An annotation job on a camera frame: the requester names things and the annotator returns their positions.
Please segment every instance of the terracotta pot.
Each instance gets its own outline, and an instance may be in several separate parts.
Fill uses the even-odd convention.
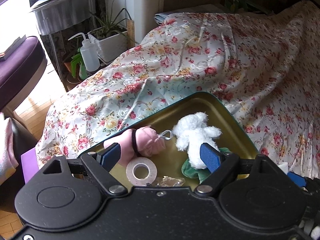
[[[68,69],[68,71],[71,73],[71,62],[64,62],[64,65]]]

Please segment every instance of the metal screw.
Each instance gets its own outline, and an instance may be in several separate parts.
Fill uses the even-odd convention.
[[[165,191],[158,191],[158,192],[156,193],[156,195],[157,195],[158,197],[163,197],[165,194],[167,194]]]
[[[23,237],[23,240],[34,240],[34,239],[33,239],[33,237],[30,236],[30,235],[25,235],[25,236]]]
[[[289,237],[289,240],[299,240],[299,236],[298,235],[293,235]]]
[[[209,185],[200,185],[196,188],[196,191],[201,194],[207,194],[213,191],[213,188]]]
[[[126,188],[122,185],[114,185],[109,188],[112,194],[121,194],[126,192]]]

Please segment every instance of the green fabric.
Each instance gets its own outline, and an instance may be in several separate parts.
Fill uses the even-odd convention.
[[[219,148],[219,150],[220,152],[223,152],[223,153],[230,152],[228,148]],[[211,174],[208,168],[196,170],[194,167],[191,167],[189,158],[186,159],[186,161],[182,165],[181,171],[182,171],[182,174],[187,178],[199,179],[200,183],[202,183]]]

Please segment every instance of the purple ottoman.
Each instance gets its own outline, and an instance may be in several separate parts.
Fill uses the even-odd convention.
[[[5,61],[0,61],[0,110],[28,84],[44,60],[45,66],[43,72],[47,61],[45,53],[38,38],[31,36]]]
[[[37,171],[39,171],[35,148],[32,148],[31,150],[21,155],[21,164],[24,181],[25,183],[27,183],[33,177],[33,175],[35,175]]]

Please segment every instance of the black hair tie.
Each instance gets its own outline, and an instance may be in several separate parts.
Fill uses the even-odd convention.
[[[136,129],[133,129],[132,130],[132,134],[131,134],[131,141],[132,141],[132,148],[133,148],[133,151],[135,152],[135,154],[140,157],[141,154],[140,152],[138,151],[138,146],[137,146],[137,141],[136,141]]]

